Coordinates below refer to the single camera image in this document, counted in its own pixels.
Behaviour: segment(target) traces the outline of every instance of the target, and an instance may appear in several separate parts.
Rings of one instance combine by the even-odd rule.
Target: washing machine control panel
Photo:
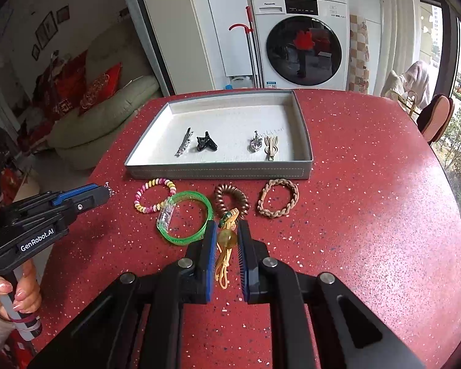
[[[287,14],[319,15],[317,0],[285,0]]]

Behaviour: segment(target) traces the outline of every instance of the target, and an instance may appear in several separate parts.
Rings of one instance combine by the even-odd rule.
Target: curtain
[[[420,52],[420,0],[383,0],[382,37],[374,95],[391,70],[404,73]]]

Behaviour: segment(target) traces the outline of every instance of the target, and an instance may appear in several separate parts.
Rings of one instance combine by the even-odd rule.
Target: speckled red tabletop
[[[287,217],[269,220],[251,209],[252,236],[296,271],[336,274],[428,368],[440,367],[461,339],[461,219],[438,160],[391,100],[329,90],[297,95],[313,171],[308,181],[297,181],[299,203]],[[184,255],[158,234],[156,214],[133,208],[141,181],[124,167],[167,100],[150,101],[92,173],[90,181],[108,181],[117,194],[82,215],[53,248],[41,285],[44,330],[37,349],[120,273],[153,273]],[[219,183],[173,181],[178,191],[209,198]],[[232,183],[255,204],[266,182]],[[155,187],[143,202],[165,193]],[[281,187],[269,197],[275,209],[290,198]],[[193,233],[202,223],[200,211],[196,204],[180,207],[173,230]],[[242,302],[237,261],[236,253],[230,287],[215,287],[212,303],[186,305],[182,368],[271,367],[269,310]]]

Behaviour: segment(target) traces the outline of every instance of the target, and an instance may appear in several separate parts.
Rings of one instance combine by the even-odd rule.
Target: green plastic wristband
[[[186,200],[196,200],[204,203],[207,207],[207,220],[205,220],[205,223],[202,226],[202,228],[192,236],[186,237],[184,239],[177,239],[176,237],[169,236],[169,234],[167,233],[167,229],[169,228],[174,208],[178,203]],[[159,231],[167,241],[170,241],[171,243],[176,245],[188,245],[193,241],[201,240],[203,238],[203,234],[205,233],[205,227],[207,227],[207,221],[209,220],[213,220],[213,209],[212,204],[210,204],[208,198],[205,197],[202,193],[198,193],[196,191],[182,191],[181,193],[176,193],[175,195],[169,197],[166,200],[166,203],[162,208],[159,217],[157,218],[157,229],[159,229]]]

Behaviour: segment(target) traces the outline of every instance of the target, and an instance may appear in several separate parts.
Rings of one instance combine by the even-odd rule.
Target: metal screw
[[[278,265],[278,261],[272,257],[266,257],[263,259],[263,265],[268,266],[269,268],[274,268]]]
[[[119,277],[119,281],[123,284],[133,283],[135,281],[135,275],[131,272],[123,273],[123,275]]]
[[[181,258],[179,261],[177,261],[177,265],[180,268],[191,268],[193,266],[193,261],[190,260],[189,258]]]
[[[330,272],[321,273],[320,279],[323,283],[333,284],[335,282],[335,275]]]

